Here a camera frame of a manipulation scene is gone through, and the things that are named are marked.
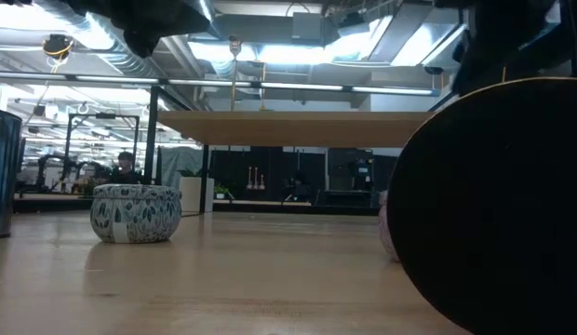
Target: black disc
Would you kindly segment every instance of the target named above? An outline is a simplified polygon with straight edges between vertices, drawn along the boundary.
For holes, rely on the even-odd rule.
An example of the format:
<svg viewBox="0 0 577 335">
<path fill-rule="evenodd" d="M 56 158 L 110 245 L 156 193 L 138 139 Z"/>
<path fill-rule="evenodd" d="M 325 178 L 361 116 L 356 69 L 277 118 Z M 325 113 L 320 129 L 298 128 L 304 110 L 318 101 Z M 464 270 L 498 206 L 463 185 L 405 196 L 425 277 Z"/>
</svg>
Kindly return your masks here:
<svg viewBox="0 0 577 335">
<path fill-rule="evenodd" d="M 454 102 L 410 139 L 389 193 L 396 252 L 440 313 L 475 334 L 575 332 L 577 79 Z"/>
</svg>

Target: white planter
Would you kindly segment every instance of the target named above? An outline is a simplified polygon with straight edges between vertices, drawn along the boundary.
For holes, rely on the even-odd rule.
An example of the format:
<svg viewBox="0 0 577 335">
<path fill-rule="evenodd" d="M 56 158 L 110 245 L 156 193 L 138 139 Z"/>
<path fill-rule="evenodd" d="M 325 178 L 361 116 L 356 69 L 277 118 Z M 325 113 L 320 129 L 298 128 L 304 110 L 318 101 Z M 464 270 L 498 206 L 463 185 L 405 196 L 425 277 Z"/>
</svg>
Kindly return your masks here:
<svg viewBox="0 0 577 335">
<path fill-rule="evenodd" d="M 206 212 L 211 212 L 212 199 L 214 198 L 214 180 L 212 178 L 208 178 L 206 187 Z M 179 180 L 179 190 L 181 191 L 181 211 L 199 211 L 199 195 L 201 189 L 201 177 L 181 177 Z"/>
</svg>

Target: potted plant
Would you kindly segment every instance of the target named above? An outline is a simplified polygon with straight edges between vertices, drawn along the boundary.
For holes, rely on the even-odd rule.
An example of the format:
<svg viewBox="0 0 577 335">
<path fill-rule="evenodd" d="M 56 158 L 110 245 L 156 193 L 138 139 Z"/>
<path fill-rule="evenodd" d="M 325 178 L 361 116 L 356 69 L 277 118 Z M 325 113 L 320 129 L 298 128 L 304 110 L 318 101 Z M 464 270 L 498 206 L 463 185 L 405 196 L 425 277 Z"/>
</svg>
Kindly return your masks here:
<svg viewBox="0 0 577 335">
<path fill-rule="evenodd" d="M 226 198 L 226 195 L 229 193 L 229 189 L 224 187 L 223 185 L 216 185 L 216 187 L 214 187 L 214 194 L 216 195 L 216 198 L 219 200 L 223 200 L 224 198 Z"/>
<path fill-rule="evenodd" d="M 181 191 L 181 211 L 198 212 L 199 198 L 202 190 L 202 170 L 193 171 L 185 168 L 178 171 L 181 174 L 179 179 L 179 190 Z M 214 180 L 208 178 L 206 185 L 206 212 L 212 211 L 212 200 L 214 199 Z"/>
</svg>

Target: blue trash can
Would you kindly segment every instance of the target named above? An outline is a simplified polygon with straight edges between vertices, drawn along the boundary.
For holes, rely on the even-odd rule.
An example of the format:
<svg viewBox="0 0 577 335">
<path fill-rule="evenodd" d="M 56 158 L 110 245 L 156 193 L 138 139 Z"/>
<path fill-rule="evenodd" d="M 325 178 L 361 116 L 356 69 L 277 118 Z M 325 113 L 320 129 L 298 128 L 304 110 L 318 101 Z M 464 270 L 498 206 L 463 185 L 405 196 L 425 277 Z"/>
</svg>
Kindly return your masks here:
<svg viewBox="0 0 577 335">
<path fill-rule="evenodd" d="M 0 111 L 0 237 L 11 233 L 13 193 L 20 157 L 21 119 Z"/>
</svg>

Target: wooden shelf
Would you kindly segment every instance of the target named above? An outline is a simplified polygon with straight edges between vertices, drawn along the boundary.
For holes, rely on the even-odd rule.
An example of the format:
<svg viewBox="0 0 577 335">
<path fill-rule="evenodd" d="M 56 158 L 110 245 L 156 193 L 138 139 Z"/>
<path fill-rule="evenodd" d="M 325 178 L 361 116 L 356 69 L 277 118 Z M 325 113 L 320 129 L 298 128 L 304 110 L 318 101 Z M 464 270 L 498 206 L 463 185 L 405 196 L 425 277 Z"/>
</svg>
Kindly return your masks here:
<svg viewBox="0 0 577 335">
<path fill-rule="evenodd" d="M 434 113 L 167 112 L 158 122 L 209 145 L 402 147 Z"/>
</svg>

